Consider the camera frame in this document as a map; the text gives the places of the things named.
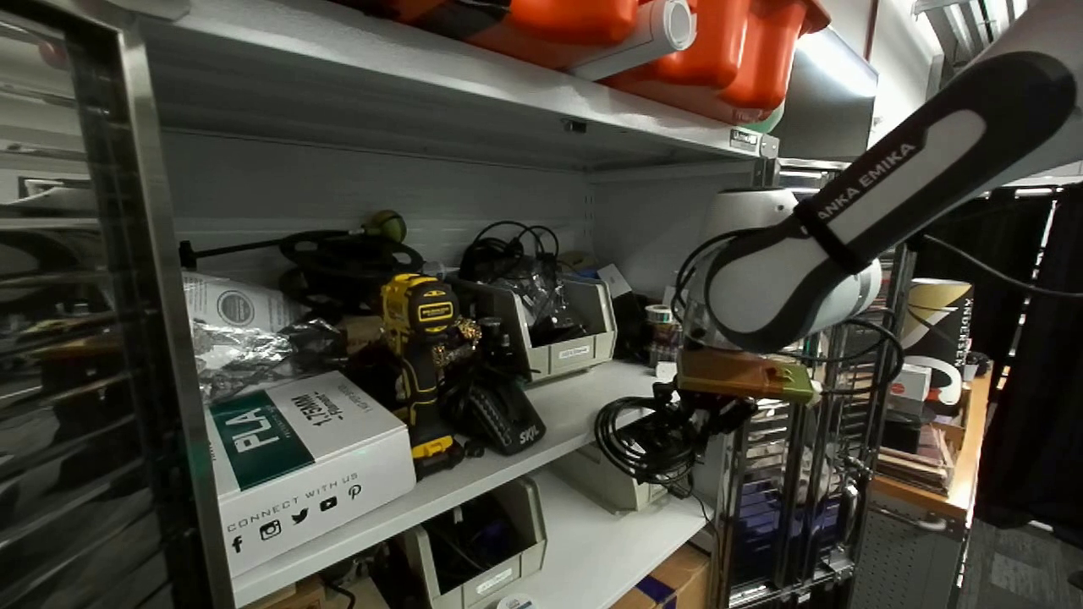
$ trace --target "white device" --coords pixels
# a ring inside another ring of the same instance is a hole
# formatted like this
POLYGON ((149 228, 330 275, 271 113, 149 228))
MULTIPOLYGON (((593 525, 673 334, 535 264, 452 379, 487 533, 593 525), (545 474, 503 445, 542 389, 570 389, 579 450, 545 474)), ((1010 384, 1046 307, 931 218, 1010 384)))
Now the white device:
POLYGON ((770 229, 708 261, 714 330, 776 351, 870 305, 870 261, 968 195, 1083 159, 1083 2, 1046 0, 770 229))
POLYGON ((651 0, 640 7, 637 31, 622 44, 572 65, 572 76, 602 80, 658 57, 676 54, 695 41, 699 14, 686 7, 686 0, 651 0))

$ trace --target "white wall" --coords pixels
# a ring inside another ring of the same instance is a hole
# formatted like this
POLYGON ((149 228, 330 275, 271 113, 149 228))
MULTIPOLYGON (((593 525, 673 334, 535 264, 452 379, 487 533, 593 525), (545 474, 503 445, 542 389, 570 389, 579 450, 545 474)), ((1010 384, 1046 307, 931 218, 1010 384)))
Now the white wall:
POLYGON ((708 242, 717 191, 749 186, 749 173, 598 184, 595 249, 620 264, 629 283, 659 299, 681 261, 708 242))
MULTIPOLYGON (((426 261, 456 264, 466 242, 503 218, 550 224, 567 249, 590 249, 593 186, 581 173, 175 128, 162 139, 175 235, 195 248, 344 229, 376 210, 399 210, 405 245, 426 261)), ((278 268, 274 249, 199 264, 261 281, 278 268)))
MULTIPOLYGON (((875 0, 820 2, 831 12, 832 31, 862 54, 875 0)), ((896 121, 905 121, 931 94, 931 80, 940 76, 940 49, 925 39, 925 26, 911 7, 915 0, 880 0, 878 12, 870 65, 880 70, 880 94, 870 141, 883 139, 896 121)))
POLYGON ((880 70, 880 94, 870 141, 883 139, 936 94, 940 76, 945 54, 920 35, 925 26, 911 7, 915 0, 880 0, 870 54, 870 65, 880 70))

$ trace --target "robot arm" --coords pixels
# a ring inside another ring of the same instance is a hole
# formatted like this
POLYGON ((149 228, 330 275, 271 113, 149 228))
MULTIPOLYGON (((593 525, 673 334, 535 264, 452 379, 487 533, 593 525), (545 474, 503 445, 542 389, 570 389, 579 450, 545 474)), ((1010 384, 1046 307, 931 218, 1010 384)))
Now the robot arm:
POLYGON ((754 351, 840 324, 878 292, 853 281, 878 253, 989 186, 1073 159, 1083 0, 1046 0, 789 220, 729 242, 708 268, 710 323, 754 351))

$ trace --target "metal shelf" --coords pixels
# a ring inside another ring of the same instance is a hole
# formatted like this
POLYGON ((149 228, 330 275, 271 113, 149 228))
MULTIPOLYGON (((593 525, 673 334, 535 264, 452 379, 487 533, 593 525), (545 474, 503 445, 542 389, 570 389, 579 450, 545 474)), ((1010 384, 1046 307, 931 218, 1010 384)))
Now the metal shelf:
POLYGON ((556 474, 535 482, 550 534, 545 568, 490 601, 525 595, 540 607, 613 607, 704 527, 699 501, 673 498, 658 510, 613 516, 556 474))
POLYGON ((778 157, 773 136, 339 2, 193 0, 188 17, 145 24, 166 128, 418 148, 487 141, 507 159, 533 151, 523 164, 587 169, 778 157))
POLYGON ((454 469, 419 482, 399 501, 362 516, 323 539, 313 539, 289 556, 256 565, 233 579, 237 607, 256 601, 313 571, 323 571, 341 557, 352 557, 405 527, 418 527, 472 498, 481 498, 514 478, 550 466, 551 460, 593 445, 595 412, 615 397, 651 397, 655 377, 640 367, 598 367, 587 377, 529 389, 540 418, 545 421, 545 441, 525 455, 498 456, 484 455, 465 460, 454 469))

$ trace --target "cordless drill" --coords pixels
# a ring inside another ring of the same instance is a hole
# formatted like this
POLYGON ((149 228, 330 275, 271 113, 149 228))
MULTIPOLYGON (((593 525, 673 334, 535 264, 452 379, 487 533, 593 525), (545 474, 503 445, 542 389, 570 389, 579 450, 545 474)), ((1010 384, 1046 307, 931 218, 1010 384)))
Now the cordless drill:
POLYGON ((439 421, 446 346, 456 330, 454 292, 426 275, 397 275, 383 283, 386 342, 399 360, 397 412, 409 427, 412 463, 419 474, 454 466, 459 447, 439 421))

